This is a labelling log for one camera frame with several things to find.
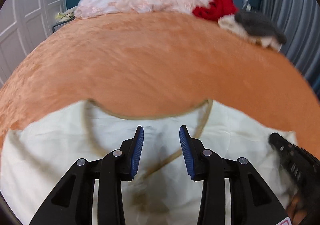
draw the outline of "black device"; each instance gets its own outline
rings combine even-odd
[[[95,180],[99,179],[98,224],[124,225],[121,181],[137,174],[144,132],[138,126],[134,138],[103,159],[78,159],[44,200],[30,225],[90,225]],[[0,224],[22,225],[0,195]]]
[[[180,128],[180,143],[188,174],[203,180],[198,225],[225,224],[225,178],[230,180],[231,225],[291,225],[270,187],[250,164],[221,158]]]
[[[270,135],[269,143],[278,152],[280,164],[287,170],[299,189],[298,194],[301,198],[299,209],[304,209],[308,213],[300,225],[319,224],[320,161],[277,133]]]

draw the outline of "fuzzy orange bedspread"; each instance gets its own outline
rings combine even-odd
[[[126,116],[182,113],[206,98],[294,130],[320,158],[320,108],[281,54],[173,13],[75,20],[39,45],[0,90],[0,135],[78,100]]]

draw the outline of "white sheet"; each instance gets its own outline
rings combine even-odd
[[[203,121],[207,105],[182,116],[157,120],[127,120],[80,101],[51,113],[23,131],[9,131],[1,155],[0,190],[16,216],[27,225],[55,184],[79,158],[101,159],[144,128],[138,174],[122,182],[127,224],[196,224],[202,182],[188,176],[182,156],[144,179],[143,174],[180,149],[179,128],[191,136]],[[279,158],[267,143],[278,132],[296,143],[294,132],[267,128],[233,108],[213,102],[200,136],[203,145],[221,157],[246,157],[286,206],[292,187],[279,170]],[[230,224],[230,188],[226,184],[226,224]],[[94,202],[97,201],[97,190]],[[96,222],[96,205],[93,210]]]
[[[196,6],[207,7],[211,0],[80,0],[77,18],[109,13],[169,11],[191,14]]]
[[[250,36],[244,27],[235,21],[235,15],[225,15],[218,20],[220,28],[230,31],[231,33],[238,35],[241,39],[246,40],[249,43],[261,45],[263,48],[273,48],[276,51],[280,51],[282,45],[273,36],[268,37],[255,37]]]

